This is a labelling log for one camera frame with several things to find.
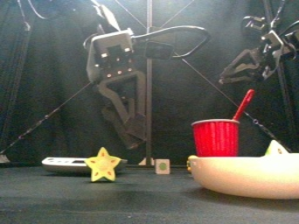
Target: white bowl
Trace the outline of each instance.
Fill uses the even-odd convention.
[[[262,199],[299,199],[299,153],[262,157],[190,157],[200,186]]]

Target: yellow star toy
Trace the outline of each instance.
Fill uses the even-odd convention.
[[[104,147],[100,148],[96,157],[85,159],[85,164],[90,168],[90,181],[94,182],[101,178],[110,181],[116,180],[114,167],[120,162],[118,157],[110,157]]]

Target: metal pole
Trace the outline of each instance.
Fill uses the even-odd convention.
[[[262,0],[262,4],[264,4],[264,10],[265,10],[265,22],[270,24],[273,20],[273,12],[272,12],[270,3],[268,0]],[[281,91],[282,101],[284,101],[285,123],[286,123],[289,140],[290,140],[289,148],[292,148],[297,145],[296,131],[294,131],[294,114],[293,114],[292,104],[290,104],[290,99],[288,94],[288,87],[285,84],[282,63],[280,63],[280,66],[276,68],[276,73],[277,73],[280,91]]]
[[[146,0],[146,32],[153,26],[153,1]],[[146,60],[145,79],[145,165],[152,164],[152,67],[153,62]]]

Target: red plastic cup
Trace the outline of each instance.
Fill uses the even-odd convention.
[[[238,122],[210,119],[192,125],[198,157],[236,157],[238,154]]]

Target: black backdrop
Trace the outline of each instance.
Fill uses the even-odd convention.
[[[90,2],[61,1],[59,7],[45,0],[31,2],[42,15],[54,18],[37,18],[26,1],[22,1],[29,31],[23,30],[17,3],[0,3],[2,149],[88,83],[88,53],[81,44],[86,36],[96,32],[98,23]],[[134,35],[145,33],[144,0],[97,2],[113,12],[121,30],[129,27]],[[278,1],[272,4],[276,10]],[[297,6],[296,1],[288,3],[281,26],[288,26],[297,19]],[[264,15],[261,1],[153,0],[153,26],[196,25],[204,27],[212,36],[210,42],[186,59],[189,65],[182,61],[153,61],[152,157],[169,158],[173,165],[184,165],[186,157],[194,154],[190,124],[202,119],[230,118],[236,111],[234,105],[201,75],[234,103],[240,103],[249,88],[256,90],[246,112],[296,151],[292,135],[297,136],[297,130],[289,132],[277,75],[258,83],[218,84],[224,67],[242,49],[257,46],[257,41],[241,36],[240,32],[240,21],[248,15]],[[192,37],[184,37],[178,50],[188,49],[190,45]],[[144,58],[136,59],[136,66],[145,72]],[[285,63],[284,77],[292,100],[290,122],[297,124],[299,79],[294,61]],[[145,146],[136,150],[125,149],[112,124],[102,118],[101,108],[102,99],[88,88],[6,151],[7,158],[39,163],[45,157],[90,157],[104,146],[109,154],[126,158],[129,164],[138,163],[145,156]],[[242,116],[238,155],[262,155],[269,141],[268,135]]]

